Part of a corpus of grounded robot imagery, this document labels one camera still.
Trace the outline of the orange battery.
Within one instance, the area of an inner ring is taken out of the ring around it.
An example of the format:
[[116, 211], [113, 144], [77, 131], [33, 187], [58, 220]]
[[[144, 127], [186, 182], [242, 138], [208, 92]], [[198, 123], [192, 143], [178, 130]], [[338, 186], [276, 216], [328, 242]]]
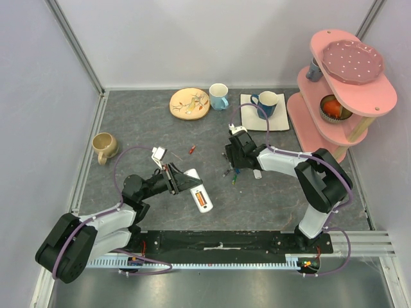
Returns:
[[206, 201], [205, 201], [205, 199], [204, 199], [204, 196], [203, 196], [202, 192], [201, 192], [201, 191], [196, 192], [196, 193], [195, 193], [195, 196], [196, 196], [196, 198], [197, 198], [197, 200], [198, 200], [198, 202], [199, 202], [199, 204], [200, 204], [200, 207], [205, 207], [205, 205], [206, 205], [207, 203], [206, 203]]

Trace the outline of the white battery cover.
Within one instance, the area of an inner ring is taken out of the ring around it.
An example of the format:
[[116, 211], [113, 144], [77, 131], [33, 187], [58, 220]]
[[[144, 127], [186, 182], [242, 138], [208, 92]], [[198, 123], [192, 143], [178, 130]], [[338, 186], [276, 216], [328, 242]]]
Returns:
[[262, 175], [261, 175], [261, 171], [260, 171], [260, 170], [254, 169], [254, 170], [253, 170], [253, 174], [254, 174], [254, 178], [255, 178], [255, 179], [261, 179], [261, 178], [262, 178]]

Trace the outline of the white remote control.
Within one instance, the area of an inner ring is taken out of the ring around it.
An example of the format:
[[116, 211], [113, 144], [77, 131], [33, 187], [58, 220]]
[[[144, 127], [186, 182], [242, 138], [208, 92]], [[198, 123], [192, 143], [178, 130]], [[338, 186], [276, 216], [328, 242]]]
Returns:
[[191, 188], [189, 191], [195, 201], [195, 204], [198, 207], [198, 210], [200, 213], [205, 214], [213, 209], [213, 203], [211, 202], [211, 199], [196, 171], [196, 169], [188, 169], [187, 171], [184, 172], [185, 175], [196, 178], [197, 180], [200, 180], [200, 184], [194, 186], [194, 188]]

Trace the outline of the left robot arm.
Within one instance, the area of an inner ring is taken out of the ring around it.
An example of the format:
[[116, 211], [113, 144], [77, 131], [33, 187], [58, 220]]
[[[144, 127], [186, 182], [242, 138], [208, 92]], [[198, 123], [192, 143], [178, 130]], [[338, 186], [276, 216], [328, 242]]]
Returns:
[[189, 191], [201, 213], [213, 208], [211, 199], [196, 169], [181, 172], [166, 164], [149, 178], [130, 175], [123, 182], [121, 199], [115, 206], [90, 214], [62, 215], [35, 254], [35, 261], [53, 278], [68, 284], [77, 279], [88, 262], [117, 248], [135, 252], [141, 237], [132, 229], [145, 217], [145, 200], [169, 192]]

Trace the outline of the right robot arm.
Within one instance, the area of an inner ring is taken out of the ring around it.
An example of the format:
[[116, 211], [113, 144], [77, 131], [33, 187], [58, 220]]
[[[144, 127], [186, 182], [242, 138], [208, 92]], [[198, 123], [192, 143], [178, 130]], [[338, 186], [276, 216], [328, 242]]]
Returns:
[[298, 179], [309, 203], [294, 231], [294, 245], [300, 252], [310, 252], [328, 226], [332, 213], [353, 200], [353, 183], [340, 164], [324, 148], [312, 153], [257, 146], [242, 126], [229, 126], [226, 155], [234, 169], [274, 171]]

